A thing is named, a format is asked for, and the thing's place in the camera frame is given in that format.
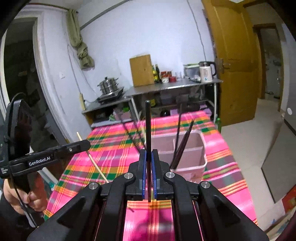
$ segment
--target door handle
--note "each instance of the door handle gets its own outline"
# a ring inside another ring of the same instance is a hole
[[[224,59],[220,58],[219,61],[219,70],[220,73],[224,74],[224,69],[229,69],[230,68],[230,63],[224,63]]]

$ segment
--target shelf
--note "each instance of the shelf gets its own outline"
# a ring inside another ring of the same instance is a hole
[[[144,86],[137,86],[137,87],[130,87],[128,91],[125,93],[124,96],[129,96],[133,97],[136,95],[141,95],[141,94],[147,94],[147,93],[152,93],[152,92],[160,92],[163,90],[170,90],[170,89],[177,89],[177,88],[184,88],[184,87],[193,87],[193,86],[199,86],[199,85],[211,85],[215,83],[221,83],[222,80],[219,80],[217,78],[213,78],[212,81],[210,82],[194,82],[189,80],[188,78],[184,78],[180,81],[176,82],[169,82],[169,83],[157,83],[157,84],[152,84],[152,85],[144,85]]]
[[[110,101],[110,102],[107,102],[107,103],[99,103],[97,101],[94,101],[92,103],[90,103],[90,105],[88,107],[86,107],[86,110],[82,111],[82,114],[85,114],[85,113],[89,113],[89,112],[92,112],[94,110],[99,110],[99,109],[102,109],[102,108],[106,108],[106,107],[109,107],[109,106],[113,106],[113,105],[118,105],[120,103],[124,103],[124,102],[128,102],[130,101],[130,98],[118,98],[117,100],[114,100],[114,101]]]
[[[196,103],[200,103],[200,102],[206,102],[206,101],[209,102],[210,105],[214,107],[214,103],[208,99],[190,102],[190,103],[188,103],[188,105],[196,104]],[[162,109],[162,108],[171,108],[171,107],[178,107],[178,105],[177,104],[165,104],[165,105],[160,105],[160,106],[155,105],[155,106],[152,106],[151,109]]]
[[[125,123],[125,122],[131,122],[132,119],[126,119],[126,120],[123,120],[122,122]],[[109,125],[116,125],[116,124],[119,124],[121,123],[121,121],[119,120],[104,120],[104,121],[100,121],[100,122],[94,122],[91,124],[91,128],[96,128],[96,127],[102,127],[102,126],[109,126]]]

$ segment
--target light switch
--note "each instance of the light switch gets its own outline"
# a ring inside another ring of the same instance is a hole
[[[60,78],[60,79],[63,79],[63,78],[65,78],[65,75],[64,75],[64,73],[60,72],[60,73],[59,73],[59,78]]]

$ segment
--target ceiling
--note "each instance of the ceiling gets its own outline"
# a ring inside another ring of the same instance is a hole
[[[91,2],[91,0],[32,0],[30,3],[46,3],[60,7],[79,9],[82,5]]]

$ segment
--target black rod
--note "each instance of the black rod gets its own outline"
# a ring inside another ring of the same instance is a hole
[[[178,151],[177,151],[176,157],[174,159],[174,162],[171,163],[170,168],[172,168],[172,169],[176,169],[178,167],[178,165],[179,165],[179,162],[180,162],[181,157],[183,155],[183,152],[185,150],[185,147],[186,147],[188,138],[190,136],[190,132],[192,130],[193,124],[194,124],[194,120],[191,121],[190,126],[189,126],[189,129],[185,133],[185,135],[184,135],[184,137],[182,139],[182,142],[181,142],[181,144],[180,144],[180,146],[178,148]]]
[[[145,146],[144,140],[142,139],[141,132],[139,131],[139,128],[138,128],[138,123],[139,123],[139,122],[136,122],[136,121],[133,119],[133,124],[134,124],[135,127],[136,127],[136,132],[137,132],[137,134],[138,134],[138,136],[139,136],[139,138],[140,138],[140,141],[141,141],[141,143],[142,143],[144,149],[146,150],[146,146]]]
[[[145,101],[146,109],[146,160],[147,160],[147,182],[148,182],[148,202],[151,202],[151,105],[150,101]]]
[[[119,117],[119,120],[121,122],[121,124],[123,125],[123,128],[124,130],[126,131],[126,133],[128,134],[128,137],[130,138],[131,142],[134,144],[135,148],[137,149],[137,151],[139,152],[140,154],[140,148],[138,147],[138,145],[136,144],[135,140],[133,139],[133,137],[131,136],[131,134],[129,133],[125,123],[123,122],[122,120],[122,117],[121,117],[121,113],[120,113],[120,110],[117,111],[117,116]]]
[[[180,108],[179,108],[179,120],[178,120],[177,136],[176,136],[176,145],[175,145],[175,149],[174,149],[174,155],[173,155],[172,163],[174,162],[174,160],[176,158],[176,154],[177,154],[177,148],[178,148],[178,142],[179,142],[179,133],[180,133],[180,124],[181,124],[181,115],[182,115],[182,104],[180,104]]]

